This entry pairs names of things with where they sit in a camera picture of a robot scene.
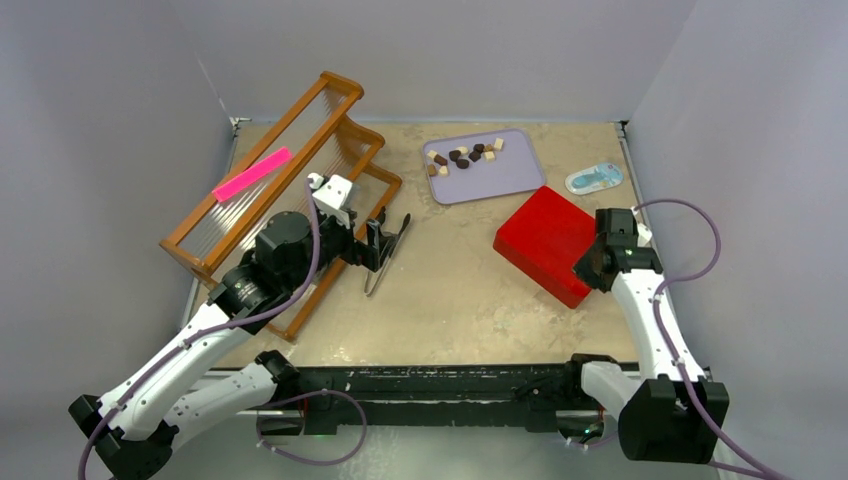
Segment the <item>black handled metal tongs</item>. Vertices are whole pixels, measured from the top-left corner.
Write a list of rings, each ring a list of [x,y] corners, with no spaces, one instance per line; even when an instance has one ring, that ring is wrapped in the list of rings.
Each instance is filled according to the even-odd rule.
[[[404,216],[399,231],[394,234],[388,234],[388,245],[384,248],[384,252],[380,254],[380,265],[378,270],[376,272],[368,271],[366,273],[363,285],[363,293],[366,297],[370,298],[375,295],[377,288],[380,286],[380,283],[388,271],[392,257],[401,243],[405,231],[410,226],[411,221],[412,216],[410,213],[407,213]]]

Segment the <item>red box lid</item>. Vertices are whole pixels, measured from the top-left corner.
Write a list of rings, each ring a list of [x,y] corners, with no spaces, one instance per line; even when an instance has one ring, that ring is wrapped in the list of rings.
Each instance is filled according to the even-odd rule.
[[[590,288],[573,267],[594,238],[594,217],[543,186],[498,228],[493,248],[562,304],[576,309]]]

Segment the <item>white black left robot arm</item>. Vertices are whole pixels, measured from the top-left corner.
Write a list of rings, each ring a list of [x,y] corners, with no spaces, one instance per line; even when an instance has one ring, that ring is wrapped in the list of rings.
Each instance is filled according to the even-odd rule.
[[[208,301],[158,354],[129,379],[100,395],[83,395],[69,408],[97,455],[116,479],[148,479],[172,454],[204,430],[254,407],[305,406],[317,390],[279,352],[260,353],[217,383],[195,383],[224,355],[296,303],[314,275],[341,260],[378,272],[399,234],[366,223],[358,240],[335,216],[311,211],[274,215],[238,266],[224,275]]]

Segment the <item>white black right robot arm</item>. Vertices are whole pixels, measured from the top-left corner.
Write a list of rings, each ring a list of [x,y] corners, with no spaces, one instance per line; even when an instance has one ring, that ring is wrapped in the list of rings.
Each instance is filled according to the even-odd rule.
[[[630,460],[706,464],[718,442],[710,426],[722,424],[729,394],[689,352],[649,242],[648,229],[632,210],[596,211],[594,240],[574,273],[615,298],[636,347],[640,376],[630,377],[613,360],[586,360],[564,376],[561,392],[576,407],[596,400],[615,420],[619,445]]]

